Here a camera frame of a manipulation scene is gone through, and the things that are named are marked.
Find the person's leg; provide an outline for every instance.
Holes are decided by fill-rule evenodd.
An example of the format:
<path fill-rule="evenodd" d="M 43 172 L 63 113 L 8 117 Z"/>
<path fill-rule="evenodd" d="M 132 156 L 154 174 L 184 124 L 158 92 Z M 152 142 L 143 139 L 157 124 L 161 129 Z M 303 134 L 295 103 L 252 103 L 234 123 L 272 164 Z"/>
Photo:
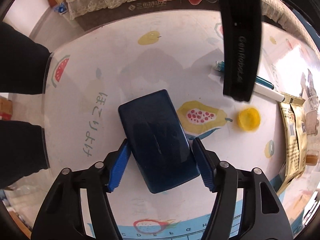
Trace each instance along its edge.
<path fill-rule="evenodd" d="M 48 168 L 41 126 L 0 120 L 0 140 L 0 189 Z"/>
<path fill-rule="evenodd" d="M 0 92 L 42 94 L 49 50 L 0 23 Z"/>
<path fill-rule="evenodd" d="M 0 23 L 0 92 L 42 94 L 49 50 Z M 47 169 L 42 128 L 0 120 L 0 188 Z"/>

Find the table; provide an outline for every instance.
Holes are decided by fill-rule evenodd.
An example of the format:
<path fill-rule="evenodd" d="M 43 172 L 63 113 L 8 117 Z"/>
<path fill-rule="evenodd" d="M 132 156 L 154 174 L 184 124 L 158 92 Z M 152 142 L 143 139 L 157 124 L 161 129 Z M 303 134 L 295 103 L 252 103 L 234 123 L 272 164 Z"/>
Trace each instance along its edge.
<path fill-rule="evenodd" d="M 288 33 L 263 23 L 258 75 L 276 89 L 298 96 L 302 72 L 320 80 L 314 52 Z M 57 49 L 52 57 L 43 102 L 45 142 L 54 177 L 64 167 L 86 169 L 115 151 L 125 138 L 119 105 L 167 89 L 178 113 L 186 107 L 221 109 L 225 119 L 206 130 L 182 122 L 188 136 L 204 134 L 202 143 L 238 169 L 260 167 L 276 182 L 285 159 L 282 118 L 277 102 L 254 93 L 250 103 L 222 95 L 223 78 L 211 70 L 223 60 L 220 13 L 177 10 L 116 21 Z M 236 113 L 256 107 L 261 125 L 241 131 Z M 308 166 L 280 195 L 290 223 L 303 211 L 320 181 L 318 165 Z M 240 222 L 238 190 L 231 236 Z M 120 186 L 108 195 L 124 239 L 201 238 L 215 199 L 197 177 L 179 187 L 152 194 L 131 156 Z M 87 234 L 93 235 L 83 201 Z"/>

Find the pear print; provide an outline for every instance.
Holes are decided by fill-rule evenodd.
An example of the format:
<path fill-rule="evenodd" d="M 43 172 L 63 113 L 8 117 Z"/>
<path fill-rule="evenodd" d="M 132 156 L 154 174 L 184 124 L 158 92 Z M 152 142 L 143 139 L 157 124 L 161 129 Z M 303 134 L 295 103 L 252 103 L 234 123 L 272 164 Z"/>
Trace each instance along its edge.
<path fill-rule="evenodd" d="M 272 44 L 277 45 L 276 39 L 272 36 L 269 37 Z"/>
<path fill-rule="evenodd" d="M 158 31 L 148 32 L 138 39 L 138 44 L 140 45 L 150 45 L 159 41 L 160 33 Z"/>

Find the wall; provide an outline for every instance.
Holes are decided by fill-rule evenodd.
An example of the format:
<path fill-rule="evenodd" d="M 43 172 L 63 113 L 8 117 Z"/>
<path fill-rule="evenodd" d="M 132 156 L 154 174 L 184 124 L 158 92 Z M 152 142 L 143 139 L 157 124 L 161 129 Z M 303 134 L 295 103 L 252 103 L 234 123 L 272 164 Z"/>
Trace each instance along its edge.
<path fill-rule="evenodd" d="M 29 36 L 48 7 L 47 0 L 15 0 L 4 21 Z"/>

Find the papaya print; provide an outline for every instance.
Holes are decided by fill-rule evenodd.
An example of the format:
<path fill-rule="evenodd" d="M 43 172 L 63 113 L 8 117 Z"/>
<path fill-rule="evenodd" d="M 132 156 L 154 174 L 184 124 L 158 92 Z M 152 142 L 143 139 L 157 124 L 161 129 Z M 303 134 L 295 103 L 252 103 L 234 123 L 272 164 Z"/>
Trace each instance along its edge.
<path fill-rule="evenodd" d="M 64 56 L 56 65 L 56 67 L 53 70 L 52 77 L 51 77 L 51 82 L 52 85 L 56 88 L 57 87 L 57 82 L 60 81 L 60 78 L 63 74 L 63 71 L 69 61 L 70 55 Z"/>
<path fill-rule="evenodd" d="M 220 129 L 232 119 L 217 108 L 206 106 L 199 101 L 185 102 L 178 110 L 178 117 L 189 140 L 203 139 Z"/>

